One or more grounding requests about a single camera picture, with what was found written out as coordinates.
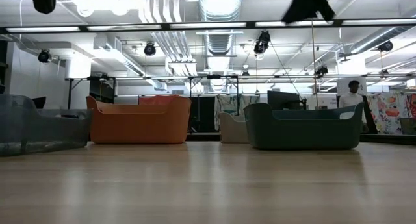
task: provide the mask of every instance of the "translucent gray basket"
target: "translucent gray basket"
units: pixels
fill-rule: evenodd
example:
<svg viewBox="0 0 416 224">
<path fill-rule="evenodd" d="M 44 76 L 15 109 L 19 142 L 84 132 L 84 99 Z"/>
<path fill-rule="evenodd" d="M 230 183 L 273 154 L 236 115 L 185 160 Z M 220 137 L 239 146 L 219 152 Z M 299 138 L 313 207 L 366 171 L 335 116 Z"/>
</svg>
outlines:
<svg viewBox="0 0 416 224">
<path fill-rule="evenodd" d="M 0 156 L 84 147 L 91 118 L 91 110 L 37 110 L 28 97 L 0 95 Z"/>
</svg>

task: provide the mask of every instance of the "ceiling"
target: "ceiling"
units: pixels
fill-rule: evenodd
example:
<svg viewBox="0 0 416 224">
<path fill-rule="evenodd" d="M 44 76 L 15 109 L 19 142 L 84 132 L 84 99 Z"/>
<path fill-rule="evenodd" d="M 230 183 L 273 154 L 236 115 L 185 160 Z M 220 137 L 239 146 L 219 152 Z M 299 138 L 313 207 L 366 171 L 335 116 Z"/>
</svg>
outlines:
<svg viewBox="0 0 416 224">
<path fill-rule="evenodd" d="M 338 18 L 400 18 L 406 17 L 406 12 L 414 7 L 414 0 L 330 0 L 330 5 L 337 13 Z M 291 0 L 242 0 L 240 20 L 280 20 Z M 184 21 L 199 21 L 200 13 L 198 2 L 195 0 L 180 0 L 180 13 Z M 84 18 L 78 15 L 77 6 L 71 0 L 58 0 L 54 12 L 50 15 L 37 13 L 33 7 L 32 0 L 0 0 L 0 26 L 18 27 L 23 26 L 53 26 L 53 25 L 102 25 L 119 23 L 141 23 L 138 18 L 138 10 L 131 9 L 124 16 L 116 16 L 110 10 L 97 10 L 90 17 Z M 229 66 L 229 74 L 240 75 L 244 69 L 243 64 L 249 65 L 250 75 L 277 75 L 285 72 L 291 75 L 304 74 L 305 68 L 313 69 L 314 52 L 315 58 L 327 53 L 335 45 L 340 43 L 350 45 L 356 43 L 374 31 L 377 27 L 348 27 L 342 29 L 273 29 L 271 44 L 262 60 L 255 60 L 254 54 L 244 51 L 242 44 L 247 50 L 256 38 L 260 30 L 243 30 L 243 34 L 235 36 L 233 56 Z M 196 59 L 196 69 L 199 74 L 207 72 L 205 48 L 203 36 L 196 31 L 186 31 L 186 37 L 193 58 Z M 26 38 L 34 42 L 67 41 L 86 49 L 96 56 L 93 63 L 93 71 L 104 71 L 118 75 L 127 75 L 127 69 L 114 59 L 106 57 L 99 50 L 93 50 L 91 41 L 95 34 L 32 34 Z M 142 52 L 147 41 L 153 38 L 148 32 L 120 32 L 109 33 L 109 37 L 117 37 L 123 43 L 123 52 L 130 55 L 133 60 L 140 64 L 146 73 L 150 75 L 167 75 L 165 70 L 165 55 L 157 48 L 155 56 L 145 56 Z M 319 51 L 313 49 L 313 42 L 319 46 Z M 379 52 L 367 51 L 363 56 L 366 58 L 368 72 L 377 73 L 382 66 L 391 66 L 397 62 L 411 60 L 416 57 L 416 28 L 413 28 L 392 39 L 394 49 L 383 55 L 380 59 Z M 335 73 L 337 59 L 335 53 L 329 60 L 325 61 L 330 73 Z M 415 71 L 416 65 L 408 65 L 395 73 L 407 73 Z M 245 80 L 243 82 L 265 82 L 267 80 Z M 400 83 L 406 81 L 403 78 L 395 79 Z M 289 80 L 276 80 L 276 82 L 289 82 Z M 145 82 L 125 82 L 125 85 L 145 85 Z"/>
</svg>

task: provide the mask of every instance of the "white ceiling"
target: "white ceiling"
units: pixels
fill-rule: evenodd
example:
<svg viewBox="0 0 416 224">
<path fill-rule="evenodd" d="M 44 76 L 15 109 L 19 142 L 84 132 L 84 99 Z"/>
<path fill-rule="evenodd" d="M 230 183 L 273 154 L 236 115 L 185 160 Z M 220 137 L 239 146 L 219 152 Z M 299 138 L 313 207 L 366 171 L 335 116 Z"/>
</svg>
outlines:
<svg viewBox="0 0 416 224">
<path fill-rule="evenodd" d="M 20 26 L 20 2 L 22 0 L 0 0 L 0 26 Z M 53 13 L 50 15 L 43 15 L 35 11 L 32 0 L 23 0 L 21 2 L 21 18 L 23 26 L 33 25 L 80 25 L 80 24 L 117 24 L 117 23 L 140 23 L 138 18 L 138 10 L 130 10 L 124 16 L 115 16 L 111 11 L 95 11 L 92 16 L 82 18 L 77 14 L 76 5 L 70 0 L 58 0 L 59 3 Z M 291 0 L 242 0 L 242 9 L 240 12 L 240 19 L 244 21 L 249 20 L 279 20 L 284 14 Z M 199 6 L 198 2 L 181 0 L 181 15 L 185 21 L 199 20 Z M 414 7 L 414 0 L 330 0 L 330 5 L 338 14 L 338 18 L 395 18 L 402 17 L 403 14 Z M 378 30 L 376 27 L 350 27 L 342 28 L 342 42 L 344 44 L 353 44 L 372 32 Z M 302 72 L 305 66 L 308 66 L 313 61 L 312 32 L 315 37 L 316 44 L 326 44 L 320 46 L 320 51 L 315 51 L 315 57 L 323 55 L 333 45 L 340 43 L 339 29 L 275 29 L 270 30 L 272 43 L 281 58 L 281 61 L 286 68 L 290 68 L 290 74 L 297 74 Z M 254 56 L 248 56 L 240 47 L 240 44 L 252 44 L 258 37 L 259 30 L 245 30 L 243 35 L 237 35 L 235 41 L 235 54 L 237 57 L 231 59 L 230 68 L 235 70 L 235 73 L 241 73 L 242 65 L 247 63 L 249 65 L 249 72 L 255 75 L 256 62 Z M 186 32 L 192 56 L 197 61 L 197 70 L 203 71 L 205 65 L 205 51 L 203 50 L 203 38 L 195 34 L 195 31 Z M 36 34 L 29 35 L 29 38 L 34 41 L 68 41 L 72 42 L 88 52 L 95 54 L 98 63 L 93 64 L 94 71 L 125 71 L 126 69 L 117 61 L 105 58 L 105 55 L 93 51 L 90 42 L 95 34 Z M 123 46 L 124 52 L 130 54 L 137 63 L 142 65 L 148 73 L 152 75 L 166 75 L 164 68 L 165 55 L 158 50 L 155 56 L 144 56 L 141 52 L 142 46 L 146 45 L 146 41 L 152 41 L 151 34 L 148 32 L 121 32 L 111 34 L 110 36 L 117 36 L 125 44 Z M 412 29 L 404 34 L 399 35 L 392 42 L 395 44 L 395 49 L 411 44 L 416 41 L 416 29 Z M 308 44 L 303 47 L 302 52 L 297 56 L 295 53 L 299 52 L 302 44 Z M 131 46 L 138 46 L 139 53 L 131 50 Z M 414 51 L 416 47 L 407 47 L 406 49 L 399 49 L 391 52 L 389 56 L 383 59 L 383 66 L 388 66 L 403 60 L 415 57 Z M 369 72 L 377 72 L 381 69 L 380 56 L 373 51 L 366 53 L 368 59 L 367 64 Z M 328 61 L 330 69 L 335 69 L 335 58 Z M 407 70 L 398 72 L 411 71 L 410 68 L 416 68 L 413 65 L 406 67 Z M 274 50 L 269 47 L 265 53 L 265 58 L 257 61 L 258 75 L 272 75 L 283 73 L 281 64 L 274 53 Z"/>
</svg>

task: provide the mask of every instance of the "person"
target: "person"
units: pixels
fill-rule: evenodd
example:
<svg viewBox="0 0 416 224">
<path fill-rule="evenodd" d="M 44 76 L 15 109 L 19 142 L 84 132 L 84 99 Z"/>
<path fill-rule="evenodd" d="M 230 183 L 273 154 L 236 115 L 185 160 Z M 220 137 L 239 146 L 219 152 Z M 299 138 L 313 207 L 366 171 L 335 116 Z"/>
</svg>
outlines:
<svg viewBox="0 0 416 224">
<path fill-rule="evenodd" d="M 358 89 L 359 89 L 359 82 L 358 81 L 351 81 L 348 83 L 348 87 L 350 88 L 350 92 L 348 94 L 344 94 L 339 98 L 339 108 L 347 107 L 356 105 L 358 103 L 363 102 L 363 96 L 359 95 Z M 363 110 L 363 131 L 368 132 L 369 128 L 367 126 L 367 120 L 365 119 L 365 114 Z"/>
</svg>

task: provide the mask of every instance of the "wooden floor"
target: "wooden floor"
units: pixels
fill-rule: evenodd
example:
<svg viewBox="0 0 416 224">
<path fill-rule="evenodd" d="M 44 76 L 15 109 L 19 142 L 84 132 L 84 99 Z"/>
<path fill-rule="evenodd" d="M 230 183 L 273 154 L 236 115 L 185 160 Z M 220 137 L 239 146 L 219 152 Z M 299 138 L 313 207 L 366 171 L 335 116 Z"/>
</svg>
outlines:
<svg viewBox="0 0 416 224">
<path fill-rule="evenodd" d="M 0 223 L 416 223 L 416 147 L 103 146 L 0 158 Z"/>
</svg>

